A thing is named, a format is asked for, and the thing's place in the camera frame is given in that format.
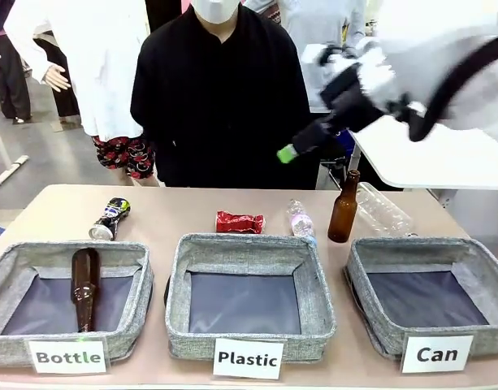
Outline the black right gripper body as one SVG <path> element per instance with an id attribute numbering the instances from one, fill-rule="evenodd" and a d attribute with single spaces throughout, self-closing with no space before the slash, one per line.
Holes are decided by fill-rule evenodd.
<path id="1" fill-rule="evenodd" d="M 329 132 L 360 132 L 384 115 L 362 91 L 357 74 L 360 67 L 359 63 L 350 65 L 320 93 L 330 111 L 321 124 Z"/>

